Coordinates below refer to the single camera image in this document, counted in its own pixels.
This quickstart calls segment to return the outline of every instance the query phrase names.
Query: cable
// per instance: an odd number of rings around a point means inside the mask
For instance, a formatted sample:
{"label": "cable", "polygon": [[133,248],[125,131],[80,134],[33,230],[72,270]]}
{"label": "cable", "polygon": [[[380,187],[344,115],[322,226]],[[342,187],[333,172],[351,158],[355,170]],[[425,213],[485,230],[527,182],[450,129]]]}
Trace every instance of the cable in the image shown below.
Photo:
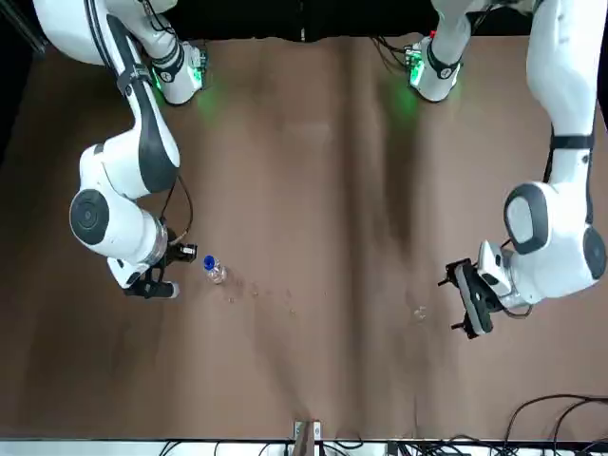
{"label": "cable", "polygon": [[497,6],[497,5],[493,5],[490,3],[485,8],[485,11],[473,23],[473,26],[471,27],[471,36],[473,36],[475,34],[475,32],[477,31],[477,29],[479,28],[479,26],[484,23],[485,19],[487,19],[487,16],[490,15],[490,12],[492,12],[494,10],[495,6]]}
{"label": "cable", "polygon": [[532,305],[529,305],[524,313],[514,313],[509,311],[506,307],[503,307],[503,312],[506,316],[513,318],[514,320],[524,320],[532,314]]}
{"label": "cable", "polygon": [[324,452],[325,448],[329,448],[331,451],[333,451],[335,454],[339,454],[340,456],[348,456],[348,454],[346,454],[344,451],[342,451],[341,449],[336,448],[335,446],[329,446],[324,444],[323,442],[321,442],[320,444],[320,449]]}
{"label": "cable", "polygon": [[181,233],[179,236],[169,242],[169,245],[175,245],[182,239],[184,239],[190,232],[190,228],[192,228],[192,222],[194,221],[194,207],[192,205],[192,198],[190,197],[190,192],[188,191],[188,187],[186,187],[186,182],[184,182],[181,178],[181,175],[178,175],[178,180],[180,180],[181,188],[183,189],[183,193],[185,193],[186,199],[188,200],[188,210],[190,211],[190,216],[188,219],[188,224],[186,225],[185,230],[183,230],[183,233]]}
{"label": "cable", "polygon": [[578,409],[579,407],[584,406],[586,404],[602,404],[604,406],[608,406],[608,398],[589,398],[589,399],[582,400],[580,402],[577,402],[576,404],[571,405],[569,408],[567,408],[564,411],[564,413],[561,414],[560,419],[558,420],[558,422],[555,425],[555,431],[553,433],[553,452],[554,452],[554,454],[556,454],[558,451],[558,434],[560,433],[561,423],[563,423],[563,420],[565,420],[566,416],[568,416],[572,411],[574,411],[575,409]]}
{"label": "cable", "polygon": [[164,456],[164,452],[167,450],[167,448],[171,445],[171,442],[167,442],[166,444],[164,444],[164,446],[162,447],[161,452],[159,453],[159,456]]}
{"label": "cable", "polygon": [[[138,0],[138,1],[142,4],[143,10],[145,11],[145,14],[148,16],[148,20],[150,21],[150,26],[152,27],[152,29],[154,29],[155,31],[166,31],[167,33],[171,33],[172,35],[176,34],[172,27],[168,27],[168,26],[165,26],[162,24],[161,18],[154,11],[154,7],[152,7],[150,0]],[[154,18],[156,20],[156,22],[157,22],[156,26],[155,26],[152,18]]]}
{"label": "cable", "polygon": [[167,210],[167,206],[169,205],[169,201],[171,200],[171,197],[173,196],[173,190],[175,190],[175,183],[176,182],[177,182],[177,180],[173,181],[173,185],[171,185],[171,189],[169,190],[169,193],[167,194],[167,198],[164,200],[164,206],[162,207],[161,215],[159,216],[159,219],[164,219],[164,211]]}
{"label": "cable", "polygon": [[374,47],[378,51],[378,55],[380,55],[380,58],[382,59],[382,64],[384,65],[384,68],[386,68],[387,71],[390,74],[395,74],[395,70],[397,70],[397,71],[403,71],[404,70],[400,66],[397,66],[396,64],[394,64],[393,62],[391,62],[389,59],[387,59],[387,56],[384,55],[384,53],[382,52],[382,49],[380,48],[380,45],[375,40],[373,40],[372,38],[370,38],[370,39],[371,39],[371,42],[373,43]]}
{"label": "cable", "polygon": [[262,447],[262,449],[259,451],[259,453],[257,454],[257,456],[262,456],[262,453],[264,452],[264,450],[269,447],[272,444],[266,444],[265,446]]}
{"label": "cable", "polygon": [[389,52],[392,59],[399,66],[399,68],[401,68],[404,71],[406,70],[406,62],[402,61],[398,55],[398,54],[405,54],[406,51],[404,49],[400,49],[399,47],[390,45],[389,42],[382,37],[371,37],[371,40],[374,43],[377,43],[379,46],[382,46],[384,49],[386,49]]}
{"label": "cable", "polygon": [[161,453],[159,453],[159,456],[167,456],[167,454],[169,454],[171,451],[173,451],[173,448],[177,447],[180,444],[181,444],[181,442],[167,442],[162,447],[162,450],[161,450]]}
{"label": "cable", "polygon": [[588,446],[586,446],[585,448],[583,448],[582,452],[586,453],[591,448],[593,448],[594,446],[599,445],[599,444],[605,444],[606,442],[608,442],[608,437],[603,437],[601,439],[594,440],[591,444],[589,444]]}
{"label": "cable", "polygon": [[443,441],[443,440],[440,441],[440,442],[437,442],[437,443],[432,443],[432,449],[434,449],[434,450],[440,450],[441,451],[441,448],[443,448],[443,447],[448,447],[448,448],[453,449],[454,451],[456,451],[456,453],[458,453],[459,456],[465,456],[465,454],[457,446],[455,446],[454,444],[448,443],[448,442]]}
{"label": "cable", "polygon": [[397,442],[397,449],[406,456],[413,456],[411,452],[409,452],[408,446],[402,442]]}
{"label": "cable", "polygon": [[360,448],[360,447],[362,447],[364,445],[363,444],[363,440],[361,440],[361,437],[359,437],[359,442],[356,443],[356,444],[354,444],[353,446],[345,445],[345,444],[342,444],[340,442],[332,442],[332,443],[335,444],[335,445],[338,445],[342,449],[346,449],[347,451],[350,451],[352,449],[358,449],[358,448]]}
{"label": "cable", "polygon": [[547,396],[537,397],[536,399],[532,399],[530,401],[524,402],[511,415],[511,419],[509,420],[509,424],[506,428],[506,432],[503,438],[503,447],[507,447],[509,437],[511,436],[511,431],[513,430],[513,425],[515,424],[515,419],[518,417],[520,412],[524,410],[526,407],[529,407],[533,404],[537,404],[542,401],[548,401],[551,399],[578,399],[579,401],[598,401],[604,404],[608,404],[608,396],[584,396],[582,394],[549,394]]}
{"label": "cable", "polygon": [[169,201],[171,200],[171,197],[173,196],[173,191],[175,190],[175,184],[177,181],[180,182],[181,188],[183,189],[183,193],[186,195],[186,199],[188,200],[189,216],[188,216],[188,224],[186,225],[186,228],[183,230],[183,232],[179,236],[177,236],[175,239],[171,240],[169,242],[169,245],[176,245],[179,242],[181,242],[181,240],[184,239],[190,232],[190,228],[192,228],[192,222],[194,221],[194,206],[192,204],[192,197],[190,196],[190,191],[188,190],[188,187],[186,186],[186,182],[183,180],[183,178],[181,177],[180,174],[178,174],[178,178],[176,180],[174,180],[173,185],[171,185],[171,189],[169,190],[169,193],[167,194],[167,198],[164,200],[164,205],[162,207],[161,214],[159,215],[159,219],[161,220],[162,223],[164,223],[164,213],[167,209],[167,206],[169,205]]}
{"label": "cable", "polygon": [[517,454],[517,450],[513,450],[513,449],[510,449],[510,448],[504,448],[504,447],[501,447],[501,446],[496,446],[494,444],[490,444],[489,442],[485,442],[485,441],[477,439],[475,437],[471,437],[470,435],[467,435],[467,434],[457,434],[457,435],[451,437],[449,439],[449,441],[451,442],[451,441],[455,441],[455,440],[458,440],[458,439],[469,440],[471,442],[475,442],[479,446],[489,448],[489,450],[490,450],[489,454],[490,455],[492,453],[492,450],[496,451],[497,454],[499,454],[499,455],[505,453],[508,456],[516,456],[516,454]]}

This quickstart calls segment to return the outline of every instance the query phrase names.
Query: brown table surface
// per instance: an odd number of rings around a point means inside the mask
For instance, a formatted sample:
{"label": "brown table surface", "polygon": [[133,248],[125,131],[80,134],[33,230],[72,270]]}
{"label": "brown table surface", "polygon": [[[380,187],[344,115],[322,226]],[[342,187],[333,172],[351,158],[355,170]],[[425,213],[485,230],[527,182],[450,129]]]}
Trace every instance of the brown table surface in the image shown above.
{"label": "brown table surface", "polygon": [[[172,266],[182,294],[166,301],[124,297],[67,221],[80,154],[131,125],[127,104],[100,67],[34,62],[0,171],[0,433],[287,438],[314,418],[326,438],[501,438],[525,400],[608,394],[608,280],[475,341],[449,329],[458,292],[436,287],[447,262],[504,240],[504,198],[542,176],[550,125],[526,49],[473,39],[450,98],[425,104],[366,39],[211,44],[210,88],[162,112],[189,239],[232,280]],[[186,207],[178,189],[177,231]],[[546,437],[567,404],[531,408],[514,437]],[[561,437],[604,435],[607,411],[578,410]]]}

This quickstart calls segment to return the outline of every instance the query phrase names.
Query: bottle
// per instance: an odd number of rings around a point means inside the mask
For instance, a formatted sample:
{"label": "bottle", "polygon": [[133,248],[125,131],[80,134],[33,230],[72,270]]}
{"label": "bottle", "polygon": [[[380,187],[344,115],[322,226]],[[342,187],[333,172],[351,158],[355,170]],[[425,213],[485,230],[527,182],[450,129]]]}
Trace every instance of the bottle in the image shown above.
{"label": "bottle", "polygon": [[216,285],[219,285],[226,280],[226,268],[219,264],[219,260],[214,256],[206,256],[202,261],[202,265],[205,268],[209,279]]}

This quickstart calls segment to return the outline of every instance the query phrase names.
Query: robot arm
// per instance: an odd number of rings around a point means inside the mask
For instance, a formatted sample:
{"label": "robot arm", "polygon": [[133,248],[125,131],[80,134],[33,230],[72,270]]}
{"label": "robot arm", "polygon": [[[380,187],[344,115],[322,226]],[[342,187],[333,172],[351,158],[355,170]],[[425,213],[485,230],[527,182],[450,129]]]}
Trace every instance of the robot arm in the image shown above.
{"label": "robot arm", "polygon": [[591,287],[606,268],[593,228],[589,175],[593,152],[599,49],[606,0],[537,2],[527,79],[553,131],[542,182],[516,187],[504,204],[513,251],[484,241],[478,265],[446,266],[461,293],[469,337],[492,330],[490,314],[532,306]]}
{"label": "robot arm", "polygon": [[[152,77],[123,21],[108,10],[106,3],[99,0],[70,0],[61,6],[51,3],[54,2],[38,0],[35,4],[51,42],[78,60],[107,66],[134,117],[131,129],[83,153],[81,187],[69,209],[72,232],[84,246],[107,257],[110,271],[129,295],[175,297],[177,285],[162,282],[161,277],[154,280],[151,268],[159,268],[163,274],[172,261],[192,261],[196,246],[180,244],[163,220],[134,202],[170,189],[180,166],[178,148],[154,98]],[[61,8],[64,17],[57,13]],[[62,31],[55,28],[65,19],[66,11],[74,19],[85,20],[85,27],[75,25],[76,31],[72,33],[76,36],[66,36],[69,32],[63,31],[65,22],[60,26]],[[125,18],[131,22],[135,19]],[[171,58],[163,59],[168,71],[175,69],[171,73],[174,81],[186,74],[184,51],[181,46],[180,49]],[[190,84],[191,88],[196,88],[195,82]]]}

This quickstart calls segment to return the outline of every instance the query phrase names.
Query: black power cord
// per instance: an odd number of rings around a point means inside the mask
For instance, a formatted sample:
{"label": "black power cord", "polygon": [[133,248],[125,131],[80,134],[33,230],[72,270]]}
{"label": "black power cord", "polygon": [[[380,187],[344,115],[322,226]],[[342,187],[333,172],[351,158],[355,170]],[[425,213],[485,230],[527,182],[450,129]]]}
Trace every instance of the black power cord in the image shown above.
{"label": "black power cord", "polygon": [[591,444],[589,444],[588,446],[586,446],[585,448],[583,448],[582,452],[583,453],[588,453],[591,448],[596,447],[596,446],[601,445],[601,444],[606,444],[607,442],[608,442],[608,437],[604,437],[604,438],[601,438],[601,439],[594,440]]}
{"label": "black power cord", "polygon": [[583,395],[583,394],[570,394],[570,393],[549,394],[546,396],[537,397],[536,399],[532,399],[530,401],[524,402],[519,407],[517,407],[517,409],[511,415],[511,419],[509,420],[509,424],[508,424],[508,426],[506,428],[506,432],[504,434],[503,447],[507,448],[509,437],[511,436],[511,431],[513,430],[513,425],[515,424],[515,420],[518,417],[518,415],[522,412],[522,410],[524,410],[525,408],[532,406],[534,404],[538,404],[539,402],[548,401],[548,400],[552,400],[552,399],[578,399],[579,400],[577,403],[570,406],[561,415],[560,419],[558,420],[558,423],[556,424],[556,428],[554,431],[554,450],[557,449],[557,445],[558,445],[557,436],[558,436],[558,433],[560,432],[561,423],[563,422],[563,420],[569,413],[571,413],[574,409],[577,409],[578,407],[580,407],[584,404],[598,403],[598,404],[608,405],[608,396],[587,396],[587,395]]}
{"label": "black power cord", "polygon": [[471,26],[471,36],[473,36],[475,34],[475,32],[477,32],[477,29],[479,28],[479,26],[484,23],[485,19],[487,19],[487,16],[490,15],[490,12],[492,12],[495,7],[498,7],[498,5],[493,5],[490,3],[485,8],[484,12],[482,12],[482,14],[477,18],[477,20]]}
{"label": "black power cord", "polygon": [[173,448],[177,447],[180,444],[181,444],[181,442],[171,442],[171,441],[167,442],[162,447],[162,450],[159,453],[159,456],[167,456],[167,454],[169,454],[171,451],[173,451]]}
{"label": "black power cord", "polygon": [[329,446],[327,444],[325,444],[324,442],[321,442],[319,444],[319,456],[325,456],[326,452],[325,452],[325,448],[330,449],[331,451],[333,451],[335,454],[339,454],[340,456],[348,456],[344,451],[342,451],[339,448],[336,448],[335,446]]}
{"label": "black power cord", "polygon": [[356,444],[353,444],[353,445],[346,445],[341,442],[332,442],[332,443],[335,445],[338,445],[342,449],[346,449],[347,451],[350,451],[352,449],[359,449],[360,447],[363,446],[363,440],[361,440],[361,437],[357,436],[357,438],[359,439],[359,442],[357,442]]}
{"label": "black power cord", "polygon": [[[401,60],[398,54],[405,53],[404,49],[399,49],[398,47],[391,46],[384,38],[380,36],[373,36],[370,38],[371,42],[375,46],[380,58],[384,66],[387,68],[389,72],[393,72],[393,70],[406,72],[406,62],[405,60]],[[383,52],[382,49],[385,49],[389,52],[390,57],[393,62],[387,57],[387,55]]]}
{"label": "black power cord", "polygon": [[470,435],[467,435],[467,434],[457,434],[457,435],[453,436],[451,439],[449,439],[450,442],[453,442],[456,440],[468,440],[470,442],[474,442],[476,445],[478,445],[480,447],[486,447],[489,449],[490,456],[491,456],[492,451],[496,451],[497,454],[502,454],[504,456],[516,456],[516,454],[517,454],[517,450],[504,448],[503,446],[497,446],[497,445],[491,444],[489,442],[477,439],[475,437],[471,437]]}
{"label": "black power cord", "polygon": [[180,182],[181,188],[183,189],[183,193],[185,194],[186,199],[188,201],[189,216],[188,216],[188,224],[186,225],[186,228],[183,230],[183,232],[179,236],[177,236],[175,239],[171,240],[169,242],[169,245],[175,245],[175,244],[179,243],[182,239],[184,239],[187,236],[187,234],[190,232],[190,228],[192,228],[192,222],[194,221],[194,206],[192,204],[192,197],[190,196],[190,191],[188,190],[188,187],[186,186],[186,182],[183,180],[183,178],[181,177],[180,174],[178,174],[178,178],[173,181],[173,185],[171,185],[171,189],[169,189],[169,193],[167,194],[167,198],[164,200],[164,206],[162,207],[161,214],[159,215],[159,219],[161,220],[161,223],[164,223],[164,213],[167,210],[167,206],[169,205],[169,201],[171,200],[171,197],[173,196],[173,191],[175,190],[175,184],[177,181]]}
{"label": "black power cord", "polygon": [[503,312],[506,316],[508,316],[509,318],[513,318],[515,320],[524,320],[526,319],[528,316],[530,316],[530,314],[532,314],[532,306],[529,305],[527,307],[527,309],[525,310],[525,312],[523,313],[515,313],[515,312],[511,312],[509,311],[506,307],[503,307]]}
{"label": "black power cord", "polygon": [[150,21],[150,26],[152,27],[152,29],[154,29],[155,31],[166,31],[167,33],[171,33],[172,35],[176,34],[175,31],[173,30],[173,28],[165,26],[162,23],[161,18],[154,11],[154,7],[152,7],[150,0],[138,0],[138,1],[142,4],[143,10],[145,11],[145,14],[148,16],[148,20]]}

